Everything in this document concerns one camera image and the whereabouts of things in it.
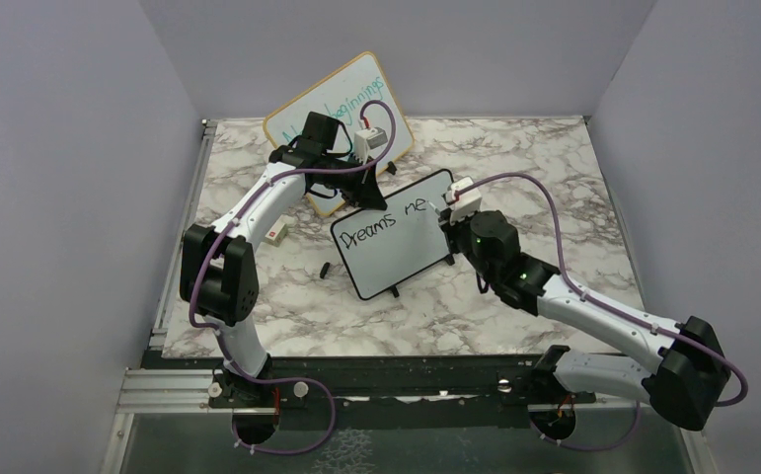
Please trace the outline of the black framed whiteboard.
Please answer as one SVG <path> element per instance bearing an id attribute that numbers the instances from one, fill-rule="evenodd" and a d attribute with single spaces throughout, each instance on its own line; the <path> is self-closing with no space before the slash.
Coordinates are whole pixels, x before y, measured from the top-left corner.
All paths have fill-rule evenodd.
<path id="1" fill-rule="evenodd" d="M 386 210 L 361 209 L 334 221 L 330 232 L 360 299 L 371 299 L 450 254 L 427 203 L 444 210 L 452 183 L 452 172 L 440 169 L 388 194 Z"/>

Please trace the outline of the black whiteboard marker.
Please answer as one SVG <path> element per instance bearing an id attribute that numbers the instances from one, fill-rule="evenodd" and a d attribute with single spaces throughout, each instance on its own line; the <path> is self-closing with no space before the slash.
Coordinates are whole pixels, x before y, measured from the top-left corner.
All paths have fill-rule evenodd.
<path id="1" fill-rule="evenodd" d="M 431 201 L 428 203 L 428 208 L 432 211 L 437 220 L 441 220 L 441 210 Z"/>

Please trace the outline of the black marker cap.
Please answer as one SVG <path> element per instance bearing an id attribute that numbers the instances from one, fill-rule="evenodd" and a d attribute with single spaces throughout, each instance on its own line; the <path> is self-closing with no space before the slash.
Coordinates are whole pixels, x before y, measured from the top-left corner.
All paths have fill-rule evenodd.
<path id="1" fill-rule="evenodd" d="M 327 276 L 327 273 L 330 269 L 331 263 L 325 262 L 320 270 L 319 278 L 324 279 Z"/>

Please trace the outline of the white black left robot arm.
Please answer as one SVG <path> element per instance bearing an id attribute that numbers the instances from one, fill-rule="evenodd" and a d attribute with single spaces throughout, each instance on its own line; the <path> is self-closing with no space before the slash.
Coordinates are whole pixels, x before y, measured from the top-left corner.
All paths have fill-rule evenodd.
<path id="1" fill-rule="evenodd" d="M 309 113 L 302 132 L 271 152 L 255 186 L 227 214 L 192 225 L 182 239 L 180 297 L 190 323 L 214 332 L 234 391 L 248 405 L 270 396 L 263 372 L 269 355 L 251 316 L 259 295 L 255 252 L 285 211 L 314 186 L 335 190 L 355 207 L 384 210 L 387 203 L 370 158 L 345 160 L 333 148 L 345 125 Z"/>

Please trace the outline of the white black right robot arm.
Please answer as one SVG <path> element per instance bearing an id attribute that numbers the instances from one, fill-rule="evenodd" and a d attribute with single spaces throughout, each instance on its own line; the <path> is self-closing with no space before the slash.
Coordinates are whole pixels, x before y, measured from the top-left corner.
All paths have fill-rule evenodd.
<path id="1" fill-rule="evenodd" d="M 523 252 L 517 229 L 495 210 L 454 219 L 438 215 L 453 254 L 463 255 L 503 304 L 567 324 L 617 350 L 589 355 L 548 350 L 531 375 L 533 393 L 554 402 L 572 393 L 610 394 L 648 403 L 688 431 L 702 430 L 725 389 L 730 370 L 714 327 L 696 316 L 684 322 L 638 311 L 582 285 Z"/>

